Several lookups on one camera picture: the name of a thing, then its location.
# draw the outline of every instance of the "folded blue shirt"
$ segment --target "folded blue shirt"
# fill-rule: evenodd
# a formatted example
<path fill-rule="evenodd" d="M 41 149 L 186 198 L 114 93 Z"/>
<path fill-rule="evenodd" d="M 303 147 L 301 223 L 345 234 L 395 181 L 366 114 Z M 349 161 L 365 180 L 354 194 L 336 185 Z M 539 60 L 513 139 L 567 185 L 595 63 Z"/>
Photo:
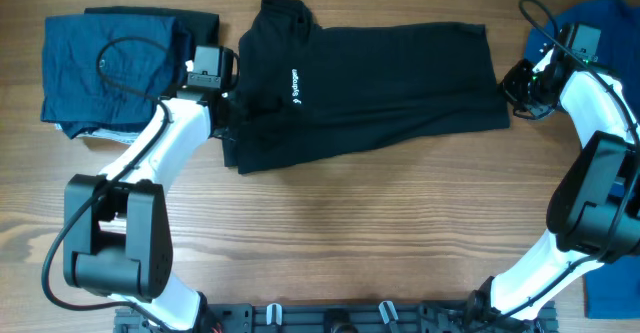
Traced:
<path fill-rule="evenodd" d="M 596 55 L 602 63 L 618 72 L 623 94 L 636 117 L 640 113 L 640 8 L 631 8 L 623 0 L 591 0 L 555 17 L 558 25 L 582 22 L 601 29 Z M 552 33 L 551 24 L 545 27 Z M 532 30 L 525 58 L 542 59 L 540 49 L 550 42 Z M 588 318 L 640 318 L 640 258 L 623 257 L 585 276 Z"/>
<path fill-rule="evenodd" d="M 44 103 L 40 119 L 59 123 L 73 138 L 108 128 L 139 131 L 155 105 L 104 83 L 96 72 L 100 50 L 122 37 L 144 37 L 169 48 L 169 54 L 140 41 L 108 49 L 102 71 L 116 82 L 158 97 L 180 83 L 190 59 L 191 34 L 174 17 L 133 14 L 80 14 L 48 17 L 42 50 Z"/>

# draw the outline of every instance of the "black cable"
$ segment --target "black cable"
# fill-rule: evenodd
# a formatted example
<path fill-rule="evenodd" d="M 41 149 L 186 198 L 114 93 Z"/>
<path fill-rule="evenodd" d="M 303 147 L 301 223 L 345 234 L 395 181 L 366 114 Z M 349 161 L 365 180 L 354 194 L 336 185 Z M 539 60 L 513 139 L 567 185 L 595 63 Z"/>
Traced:
<path fill-rule="evenodd" d="M 531 25 L 534 28 L 536 28 L 538 31 L 540 31 L 540 33 L 542 33 L 551 42 L 553 42 L 554 45 L 555 45 L 555 48 L 560 49 L 568 57 L 570 57 L 574 61 L 576 61 L 576 63 L 578 63 L 578 65 L 580 65 L 580 67 L 582 67 L 585 71 L 589 72 L 589 74 L 598 83 L 600 83 L 600 85 L 602 85 L 602 87 L 605 88 L 605 90 L 611 96 L 611 98 L 614 100 L 614 102 L 616 102 L 616 105 L 618 106 L 618 108 L 620 108 L 620 110 L 622 111 L 624 119 L 625 119 L 625 121 L 627 123 L 627 127 L 629 129 L 629 132 L 631 133 L 631 136 L 633 138 L 634 147 L 635 147 L 636 153 L 637 153 L 637 150 L 640 147 L 640 138 L 638 138 L 638 132 L 636 130 L 636 123 L 631 118 L 631 114 L 629 113 L 629 110 L 627 109 L 627 107 L 624 104 L 624 102 L 622 101 L 622 99 L 613 90 L 613 88 L 609 84 L 607 84 L 607 82 L 605 82 L 605 80 L 602 79 L 602 77 L 600 77 L 600 75 L 595 70 L 593 70 L 591 67 L 589 67 L 589 65 L 587 65 L 584 61 L 582 61 L 582 59 L 578 58 L 575 54 L 573 54 L 573 52 L 571 52 L 571 50 L 569 48 L 565 47 L 560 42 L 558 42 L 558 40 L 556 40 L 555 37 L 552 37 L 551 34 L 549 34 L 547 31 L 545 31 L 544 28 L 540 24 L 538 24 L 538 22 L 536 22 L 535 20 L 533 20 L 533 18 L 531 18 L 529 13 L 524 8 L 524 3 L 526 3 L 526 2 L 531 2 L 531 3 L 535 4 L 535 5 L 537 5 L 540 9 L 542 9 L 545 13 L 547 13 L 548 16 L 551 16 L 551 13 L 547 9 L 547 7 L 545 7 L 544 4 L 542 4 L 538 0 L 520 0 L 520 2 L 518 2 L 518 8 L 520 8 L 520 12 L 525 17 L 525 19 L 527 21 L 529 21 L 529 23 L 531 23 Z M 560 284 L 560 282 L 562 282 L 562 280 L 564 280 L 567 276 L 569 276 L 569 274 L 571 274 L 581 264 L 586 263 L 586 262 L 591 262 L 591 261 L 602 259 L 607 254 L 609 249 L 611 248 L 611 244 L 613 242 L 613 236 L 615 235 L 616 231 L 618 230 L 618 226 L 620 225 L 620 222 L 622 220 L 622 215 L 626 210 L 627 203 L 629 202 L 629 199 L 631 198 L 631 193 L 633 192 L 633 188 L 635 187 L 636 182 L 638 180 L 639 167 L 640 167 L 640 155 L 636 154 L 636 159 L 634 161 L 634 167 L 633 167 L 633 175 L 631 176 L 631 179 L 630 179 L 630 181 L 628 183 L 628 187 L 625 190 L 624 196 L 622 197 L 622 200 L 620 202 L 620 206 L 618 207 L 618 210 L 616 211 L 616 214 L 613 217 L 613 221 L 611 222 L 611 226 L 609 226 L 609 230 L 607 232 L 607 238 L 606 238 L 605 244 L 598 250 L 598 252 L 596 252 L 595 254 L 593 254 L 591 256 L 586 256 L 586 257 L 583 257 L 581 259 L 578 259 L 575 262 L 570 263 L 569 267 L 567 267 L 566 270 L 564 270 L 556 279 L 554 279 L 542 291 L 540 291 L 535 296 L 531 297 L 527 302 L 522 303 L 518 307 L 508 311 L 505 314 L 499 315 L 496 319 L 494 319 L 493 321 L 491 321 L 489 323 L 483 324 L 482 326 L 480 326 L 480 327 L 478 327 L 476 329 L 472 329 L 472 330 L 467 331 L 467 333 L 481 332 L 481 331 L 483 331 L 483 330 L 485 330 L 487 328 L 495 326 L 496 324 L 498 324 L 501 321 L 504 321 L 504 320 L 508 319 L 509 317 L 511 317 L 514 314 L 522 311 L 523 309 L 532 306 L 535 302 L 537 302 L 542 297 L 544 297 L 549 292 L 551 292 L 551 290 L 553 290 L 558 284 Z"/>
<path fill-rule="evenodd" d="M 98 76 L 105 83 L 107 83 L 108 85 L 110 85 L 110 86 L 112 86 L 114 88 L 120 89 L 122 91 L 125 91 L 125 92 L 127 92 L 129 94 L 133 94 L 133 95 L 142 97 L 142 98 L 144 98 L 146 100 L 149 100 L 149 101 L 157 104 L 158 106 L 160 106 L 160 108 L 164 112 L 164 118 L 162 120 L 162 125 L 160 126 L 160 128 L 158 129 L 156 134 L 151 138 L 151 140 L 131 160 L 131 162 L 129 162 L 122 169 L 122 171 L 120 173 L 118 173 L 110 181 L 105 183 L 89 199 L 87 199 L 87 201 L 84 202 L 84 204 L 82 204 L 82 206 L 80 206 L 80 208 L 78 208 L 78 210 L 69 218 L 69 220 L 67 220 L 65 222 L 64 226 L 62 227 L 62 230 L 60 230 L 60 232 L 58 233 L 56 238 L 53 240 L 53 243 L 51 244 L 51 247 L 49 248 L 49 251 L 47 252 L 47 255 L 45 257 L 44 264 L 42 266 L 42 275 L 41 275 L 42 290 L 44 291 L 44 295 L 47 297 L 47 299 L 49 299 L 49 301 L 51 301 L 51 303 L 55 304 L 56 306 L 58 306 L 60 308 L 64 308 L 64 309 L 68 309 L 68 310 L 72 310 L 72 311 L 91 311 L 91 310 L 115 308 L 115 307 L 128 307 L 128 308 L 131 308 L 131 309 L 137 311 L 138 313 L 140 313 L 141 315 L 143 315 L 144 317 L 146 317 L 150 321 L 156 323 L 159 327 L 161 327 L 161 329 L 163 331 L 172 332 L 173 330 L 170 329 L 169 327 L 167 327 L 162 321 L 160 321 L 159 319 L 153 317 L 149 312 L 147 312 L 142 307 L 138 306 L 137 304 L 135 304 L 133 302 L 109 302 L 109 303 L 93 304 L 93 305 L 75 305 L 75 304 L 70 304 L 70 303 L 64 302 L 64 301 L 60 300 L 58 297 L 56 297 L 55 294 L 53 294 L 53 292 L 51 291 L 51 286 L 50 286 L 50 283 L 49 283 L 49 272 L 51 270 L 51 263 L 53 261 L 53 257 L 55 255 L 56 251 L 58 250 L 58 248 L 60 247 L 60 244 L 62 243 L 64 238 L 66 237 L 66 235 L 69 233 L 69 231 L 73 227 L 73 225 L 78 221 L 78 219 L 80 219 L 80 217 L 86 212 L 86 210 L 89 209 L 89 207 L 91 207 L 93 204 L 97 203 L 98 200 L 109 191 L 109 189 L 111 189 L 120 179 L 122 179 L 124 176 L 126 176 L 129 172 L 131 172 L 136 167 L 136 165 L 144 158 L 144 156 L 151 150 L 151 148 L 153 148 L 155 143 L 160 139 L 160 137 L 162 136 L 162 134 L 166 130 L 167 126 L 171 122 L 171 116 L 170 116 L 169 109 L 162 102 L 162 100 L 160 100 L 157 97 L 150 96 L 150 95 L 148 95 L 148 94 L 146 94 L 146 93 L 144 93 L 142 91 L 139 91 L 137 89 L 128 87 L 128 86 L 126 86 L 124 84 L 117 83 L 114 80 L 112 80 L 111 78 L 109 78 L 107 75 L 105 75 L 102 72 L 102 70 L 100 69 L 100 61 L 102 60 L 102 56 L 107 51 L 107 49 L 109 49 L 110 47 L 114 46 L 115 44 L 118 44 L 118 43 L 124 42 L 124 41 L 140 41 L 140 42 L 144 42 L 144 43 L 147 43 L 147 44 L 150 44 L 150 45 L 156 47 L 157 49 L 159 49 L 159 50 L 161 50 L 161 51 L 163 51 L 163 52 L 165 52 L 167 54 L 169 53 L 169 50 L 167 48 L 165 48 L 164 46 L 162 46 L 161 44 L 159 44 L 158 42 L 155 42 L 153 40 L 150 40 L 150 39 L 147 39 L 147 38 L 144 38 L 144 37 L 123 37 L 123 38 L 114 39 L 114 40 L 110 41 L 109 43 L 107 43 L 100 50 L 100 53 L 98 53 L 98 57 L 96 58 L 96 72 L 97 72 Z"/>

